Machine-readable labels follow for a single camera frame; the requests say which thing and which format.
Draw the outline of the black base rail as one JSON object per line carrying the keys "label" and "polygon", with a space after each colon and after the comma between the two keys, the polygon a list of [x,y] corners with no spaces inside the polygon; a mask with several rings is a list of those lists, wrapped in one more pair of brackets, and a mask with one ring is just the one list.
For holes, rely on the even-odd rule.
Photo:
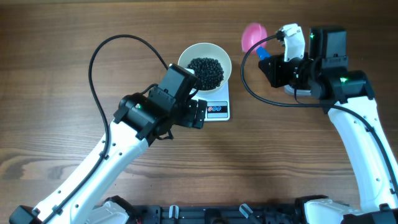
{"label": "black base rail", "polygon": [[105,202],[95,208],[87,223],[132,224],[205,224],[205,223],[298,223],[296,211],[291,205],[266,205],[251,207],[179,207],[172,205],[130,205]]}

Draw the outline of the white round bowl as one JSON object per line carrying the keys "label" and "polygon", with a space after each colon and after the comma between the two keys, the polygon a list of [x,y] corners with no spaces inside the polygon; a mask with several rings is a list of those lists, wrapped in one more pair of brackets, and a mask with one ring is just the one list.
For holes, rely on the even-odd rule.
{"label": "white round bowl", "polygon": [[178,60],[178,65],[183,68],[187,68],[190,61],[194,58],[217,59],[224,71],[224,80],[221,82],[221,85],[219,87],[213,90],[203,91],[199,90],[195,86],[194,89],[198,90],[199,93],[212,93],[216,90],[219,90],[225,83],[228,83],[232,72],[232,62],[229,55],[220,46],[206,42],[193,44],[182,52]]}

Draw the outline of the pink scoop blue handle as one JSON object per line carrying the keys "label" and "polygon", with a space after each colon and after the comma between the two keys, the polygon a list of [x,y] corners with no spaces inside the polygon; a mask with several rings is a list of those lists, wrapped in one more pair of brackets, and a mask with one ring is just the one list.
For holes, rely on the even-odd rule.
{"label": "pink scoop blue handle", "polygon": [[[267,31],[266,28],[259,24],[259,23],[251,23],[249,24],[241,37],[241,48],[244,53],[247,53],[249,49],[259,42],[262,39],[267,38]],[[260,60],[264,60],[265,58],[269,58],[271,55],[270,53],[265,49],[266,43],[263,42],[260,45],[258,45],[252,52],[251,54],[256,54]]]}

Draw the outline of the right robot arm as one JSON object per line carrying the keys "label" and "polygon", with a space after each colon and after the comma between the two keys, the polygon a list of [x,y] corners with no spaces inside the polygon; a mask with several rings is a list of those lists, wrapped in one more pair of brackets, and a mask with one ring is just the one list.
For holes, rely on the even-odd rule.
{"label": "right robot arm", "polygon": [[356,177],[360,206],[352,208],[324,196],[296,201],[302,223],[396,223],[397,161],[382,129],[375,94],[366,74],[348,68],[346,31],[313,27],[305,39],[300,26],[288,24],[274,36],[284,53],[270,55],[271,39],[257,27],[251,48],[272,87],[307,90],[317,99],[343,141]]}

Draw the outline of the black beans in bowl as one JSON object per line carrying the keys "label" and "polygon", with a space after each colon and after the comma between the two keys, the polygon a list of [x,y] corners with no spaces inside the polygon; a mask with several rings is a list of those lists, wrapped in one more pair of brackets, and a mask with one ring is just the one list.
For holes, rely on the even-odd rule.
{"label": "black beans in bowl", "polygon": [[198,77],[199,82],[196,87],[199,90],[213,90],[224,80],[224,71],[217,59],[194,58],[187,68],[192,69]]}

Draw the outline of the clear plastic bean container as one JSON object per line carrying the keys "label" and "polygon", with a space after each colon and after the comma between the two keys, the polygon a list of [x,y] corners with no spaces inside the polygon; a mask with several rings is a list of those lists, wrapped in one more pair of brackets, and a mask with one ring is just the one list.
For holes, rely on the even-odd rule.
{"label": "clear plastic bean container", "polygon": [[311,96],[310,90],[297,90],[294,89],[291,85],[285,85],[284,92],[292,96],[294,96],[294,93],[296,93],[296,96]]}

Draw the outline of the white digital kitchen scale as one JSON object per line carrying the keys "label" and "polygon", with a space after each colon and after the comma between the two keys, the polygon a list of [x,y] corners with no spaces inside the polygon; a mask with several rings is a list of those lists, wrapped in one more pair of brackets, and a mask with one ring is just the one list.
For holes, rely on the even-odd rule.
{"label": "white digital kitchen scale", "polygon": [[204,121],[228,121],[230,119],[228,83],[225,83],[219,90],[212,93],[204,94],[198,92],[193,99],[207,102]]}

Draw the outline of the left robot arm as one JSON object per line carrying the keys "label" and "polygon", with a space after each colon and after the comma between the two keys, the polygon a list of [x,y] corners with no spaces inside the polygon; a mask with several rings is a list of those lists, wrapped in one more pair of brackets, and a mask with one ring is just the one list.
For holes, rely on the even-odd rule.
{"label": "left robot arm", "polygon": [[71,176],[35,207],[20,205],[10,223],[84,223],[120,173],[173,125],[203,127],[207,103],[194,100],[195,72],[171,64],[165,77],[143,93],[126,95],[101,141]]}

